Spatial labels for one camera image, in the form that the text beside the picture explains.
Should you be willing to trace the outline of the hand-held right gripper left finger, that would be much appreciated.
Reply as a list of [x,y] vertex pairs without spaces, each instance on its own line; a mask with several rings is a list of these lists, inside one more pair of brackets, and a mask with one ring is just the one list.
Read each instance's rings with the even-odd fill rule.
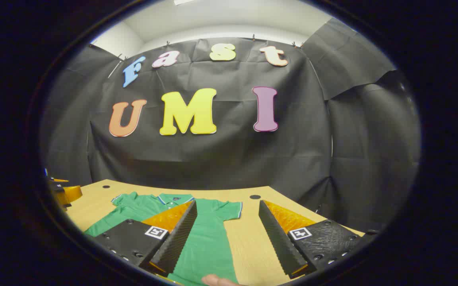
[[94,241],[127,264],[167,276],[176,268],[197,216],[192,200],[144,221],[126,219]]

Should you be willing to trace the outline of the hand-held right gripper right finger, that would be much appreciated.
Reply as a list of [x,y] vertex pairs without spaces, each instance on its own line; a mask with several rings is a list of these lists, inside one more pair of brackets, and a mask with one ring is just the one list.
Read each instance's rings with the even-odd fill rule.
[[258,215],[289,278],[332,269],[378,233],[360,236],[334,220],[314,222],[266,200],[260,200]]

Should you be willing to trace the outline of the green T-shirt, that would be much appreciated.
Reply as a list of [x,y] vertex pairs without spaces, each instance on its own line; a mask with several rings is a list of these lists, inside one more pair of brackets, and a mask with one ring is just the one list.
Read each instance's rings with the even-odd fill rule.
[[198,215],[180,254],[176,268],[168,278],[184,286],[203,286],[209,274],[236,283],[233,256],[224,222],[239,219],[242,202],[195,199],[191,194],[120,194],[112,199],[114,209],[91,225],[85,233],[96,237],[126,219],[144,221],[173,207],[196,201]]

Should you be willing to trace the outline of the black backdrop cloth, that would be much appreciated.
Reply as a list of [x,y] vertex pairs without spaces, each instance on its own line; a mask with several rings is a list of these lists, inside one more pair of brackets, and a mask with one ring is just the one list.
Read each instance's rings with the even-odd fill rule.
[[420,141],[405,76],[331,19],[300,48],[222,37],[118,60],[85,47],[50,88],[41,156],[81,185],[270,186],[365,232],[402,208]]

